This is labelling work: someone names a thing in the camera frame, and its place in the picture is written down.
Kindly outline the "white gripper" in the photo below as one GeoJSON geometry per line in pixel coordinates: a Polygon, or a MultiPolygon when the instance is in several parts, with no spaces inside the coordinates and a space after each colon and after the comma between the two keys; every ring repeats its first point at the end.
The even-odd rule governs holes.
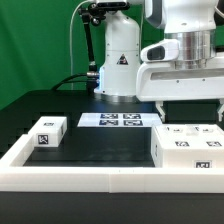
{"type": "Polygon", "coordinates": [[[224,68],[176,70],[169,62],[143,63],[137,73],[136,95],[140,101],[156,101],[163,123],[166,117],[163,101],[220,99],[217,114],[221,122],[224,68]]]}

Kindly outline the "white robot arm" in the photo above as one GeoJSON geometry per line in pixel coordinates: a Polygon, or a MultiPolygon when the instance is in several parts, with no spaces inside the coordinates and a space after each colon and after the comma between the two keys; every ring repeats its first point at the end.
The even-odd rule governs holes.
{"type": "Polygon", "coordinates": [[[106,58],[95,95],[110,101],[218,100],[224,115],[224,50],[215,32],[224,0],[95,0],[106,11],[106,58]]]}

